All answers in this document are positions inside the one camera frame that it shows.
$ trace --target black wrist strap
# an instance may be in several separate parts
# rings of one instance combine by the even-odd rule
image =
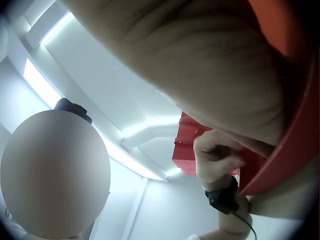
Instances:
[[[235,201],[235,192],[238,189],[238,182],[232,176],[231,185],[227,188],[219,189],[212,192],[205,191],[205,195],[209,199],[209,204],[224,214],[236,212],[239,205]]]
[[[56,106],[54,107],[54,110],[63,110],[63,111],[67,111],[70,113],[74,113],[74,114],[82,117],[88,123],[92,124],[92,119],[87,115],[87,110],[85,110],[80,105],[77,105],[75,103],[70,102],[66,98],[61,98],[57,102]]]

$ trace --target ceiling light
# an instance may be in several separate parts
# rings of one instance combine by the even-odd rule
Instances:
[[[40,98],[42,98],[49,107],[54,109],[57,102],[61,99],[61,96],[50,86],[28,58],[24,66],[23,77]]]
[[[104,144],[106,145],[108,154],[111,158],[116,160],[117,162],[121,163],[122,165],[126,166],[127,168],[131,169],[135,173],[150,179],[155,180],[163,180],[159,176],[155,175],[153,172],[139,164],[137,161],[133,160],[130,156],[128,156],[123,150],[115,146],[109,140],[107,140],[103,135],[101,136]]]
[[[168,177],[170,176],[174,176],[178,173],[181,172],[181,168],[174,168],[174,169],[171,169],[170,171],[168,171]]]
[[[73,17],[73,14],[70,12],[67,15],[65,15],[51,30],[50,32],[48,32],[48,34],[43,38],[43,40],[41,41],[41,44],[44,44],[49,38],[50,36],[52,36],[52,34],[63,25],[64,22],[66,22],[66,20],[68,20],[70,17]]]
[[[180,117],[170,117],[170,118],[160,118],[160,119],[152,119],[147,120],[135,127],[127,129],[123,131],[123,135],[125,138],[130,137],[132,135],[137,134],[138,132],[147,129],[148,127],[153,126],[163,126],[163,125],[171,125],[179,123]]]

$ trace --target wrist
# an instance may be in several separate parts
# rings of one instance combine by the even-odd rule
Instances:
[[[232,181],[232,176],[229,174],[226,174],[214,182],[211,182],[211,183],[202,182],[202,186],[207,192],[212,192],[212,191],[229,187],[231,185],[231,181]]]

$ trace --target black cable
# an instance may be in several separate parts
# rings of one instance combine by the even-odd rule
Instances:
[[[257,234],[256,234],[256,232],[254,231],[254,229],[252,228],[252,226],[251,226],[245,219],[243,219],[242,217],[240,217],[238,214],[236,214],[236,213],[233,212],[233,215],[235,215],[237,218],[239,218],[240,220],[242,220],[243,222],[245,222],[245,223],[251,228],[251,230],[252,230],[253,233],[254,233],[254,238],[255,238],[255,240],[257,240]]]

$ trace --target white sleeve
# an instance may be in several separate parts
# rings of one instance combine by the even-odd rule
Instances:
[[[190,237],[188,237],[186,240],[201,240],[197,235],[192,235]]]

